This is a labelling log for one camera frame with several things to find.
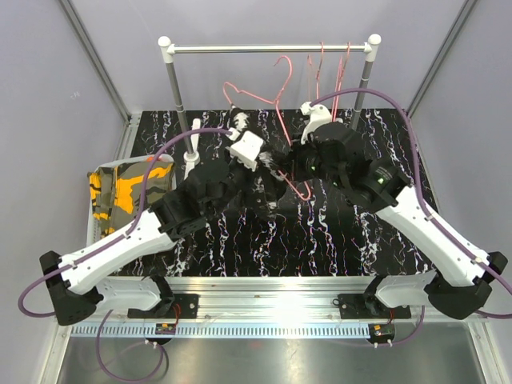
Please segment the black white splatter trousers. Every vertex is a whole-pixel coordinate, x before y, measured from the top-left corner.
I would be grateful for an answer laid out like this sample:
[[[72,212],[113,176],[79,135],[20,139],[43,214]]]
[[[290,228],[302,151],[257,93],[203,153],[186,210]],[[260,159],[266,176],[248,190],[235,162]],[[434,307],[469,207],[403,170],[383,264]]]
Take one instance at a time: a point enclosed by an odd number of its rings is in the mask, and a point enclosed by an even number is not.
[[[243,109],[232,104],[229,112],[229,128],[239,133],[233,142],[239,142],[251,132],[262,140],[255,159],[256,169],[251,173],[250,185],[240,194],[239,201],[245,208],[266,221],[275,220],[278,201],[286,192],[287,183],[282,176],[286,172],[286,156],[283,152],[264,139],[262,129],[258,127]]]

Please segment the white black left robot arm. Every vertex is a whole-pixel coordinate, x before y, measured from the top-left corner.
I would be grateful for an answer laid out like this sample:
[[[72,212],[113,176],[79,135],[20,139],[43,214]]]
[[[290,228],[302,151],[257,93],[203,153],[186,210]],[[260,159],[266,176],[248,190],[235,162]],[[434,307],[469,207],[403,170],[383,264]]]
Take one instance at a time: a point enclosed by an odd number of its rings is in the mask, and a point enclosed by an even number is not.
[[[260,168],[237,160],[200,164],[120,230],[71,254],[49,251],[41,256],[58,324],[74,325],[99,310],[125,310],[144,318],[170,314],[175,296],[163,277],[116,282],[109,275],[141,256],[170,250],[179,239],[202,230],[240,192],[249,190]]]

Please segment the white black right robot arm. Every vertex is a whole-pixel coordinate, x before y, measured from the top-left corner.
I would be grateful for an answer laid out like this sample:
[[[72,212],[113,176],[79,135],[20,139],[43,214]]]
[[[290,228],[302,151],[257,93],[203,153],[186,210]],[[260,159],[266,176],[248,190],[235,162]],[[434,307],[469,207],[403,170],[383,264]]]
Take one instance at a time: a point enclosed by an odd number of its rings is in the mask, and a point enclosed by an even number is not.
[[[309,122],[288,155],[299,181],[318,179],[339,189],[349,206],[376,214],[405,235],[434,264],[417,275],[377,276],[363,297],[365,312],[432,305],[457,320],[485,305],[490,284],[508,260],[470,244],[425,202],[391,160],[365,156],[360,133],[340,122]]]

